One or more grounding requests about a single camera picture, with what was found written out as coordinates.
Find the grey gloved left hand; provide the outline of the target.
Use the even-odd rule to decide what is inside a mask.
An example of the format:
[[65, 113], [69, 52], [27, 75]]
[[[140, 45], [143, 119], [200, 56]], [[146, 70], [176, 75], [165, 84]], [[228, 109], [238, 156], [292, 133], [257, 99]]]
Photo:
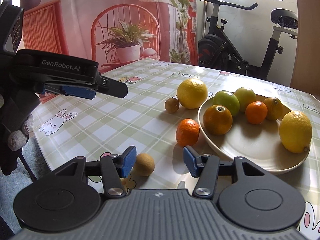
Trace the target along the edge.
[[32, 111], [40, 104], [33, 92], [1, 91], [1, 171], [8, 176], [17, 167], [17, 158], [33, 127]]

